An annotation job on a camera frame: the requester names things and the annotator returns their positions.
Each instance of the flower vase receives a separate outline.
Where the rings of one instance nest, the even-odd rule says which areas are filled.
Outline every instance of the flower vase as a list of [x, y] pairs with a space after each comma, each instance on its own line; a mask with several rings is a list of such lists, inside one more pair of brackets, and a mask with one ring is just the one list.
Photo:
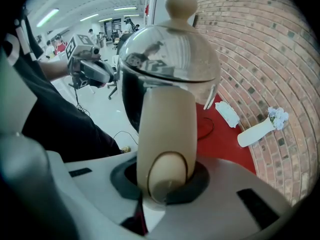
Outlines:
[[245, 130], [244, 132], [238, 135], [238, 143], [241, 147], [249, 146], [258, 140], [260, 140], [263, 136], [267, 133], [275, 130], [273, 123], [270, 121], [268, 117], [263, 122], [250, 127], [249, 129]]

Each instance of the bouquet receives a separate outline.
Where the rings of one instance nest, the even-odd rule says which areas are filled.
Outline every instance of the bouquet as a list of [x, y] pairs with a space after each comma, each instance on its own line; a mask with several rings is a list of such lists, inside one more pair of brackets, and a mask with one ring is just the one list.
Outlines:
[[289, 119], [289, 114], [284, 111], [282, 107], [273, 108], [272, 106], [268, 108], [269, 118], [274, 128], [277, 130], [282, 130], [284, 127], [284, 122]]

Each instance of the white ceiling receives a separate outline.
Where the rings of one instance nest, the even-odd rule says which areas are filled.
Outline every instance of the white ceiling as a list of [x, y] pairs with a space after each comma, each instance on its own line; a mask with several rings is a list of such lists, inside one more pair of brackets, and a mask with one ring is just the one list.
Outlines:
[[[114, 11], [115, 8], [133, 6], [137, 9]], [[28, 19], [33, 32], [40, 33], [70, 27], [94, 14], [99, 14], [94, 17], [96, 21], [131, 14], [143, 16], [145, 0], [27, 0], [26, 7], [29, 10]], [[42, 27], [36, 27], [37, 23], [54, 8], [58, 8], [59, 12]]]

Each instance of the person in red shirt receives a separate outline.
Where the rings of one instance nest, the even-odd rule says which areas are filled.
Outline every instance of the person in red shirt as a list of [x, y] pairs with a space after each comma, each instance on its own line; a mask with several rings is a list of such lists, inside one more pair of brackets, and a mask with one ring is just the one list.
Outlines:
[[67, 42], [64, 42], [62, 40], [62, 38], [61, 38], [61, 36], [59, 34], [57, 34], [55, 36], [55, 43], [56, 43], [56, 45], [54, 47], [54, 50], [55, 50], [55, 54], [56, 55], [59, 54], [59, 53], [62, 53], [66, 49], [66, 47], [68, 45]]

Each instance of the red surface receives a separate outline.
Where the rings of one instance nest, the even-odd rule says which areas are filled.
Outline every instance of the red surface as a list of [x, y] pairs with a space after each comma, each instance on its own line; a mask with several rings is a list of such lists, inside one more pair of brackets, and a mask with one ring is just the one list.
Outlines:
[[196, 104], [198, 138], [205, 136], [212, 129], [212, 122], [204, 118], [210, 118], [214, 122], [213, 132], [208, 137], [198, 140], [197, 155], [229, 160], [256, 174], [249, 148], [240, 147], [237, 141], [237, 136], [242, 130], [238, 125], [236, 128], [229, 127], [215, 108], [215, 103], [220, 101], [220, 96], [216, 95], [213, 105], [208, 110], [204, 110], [203, 105]]

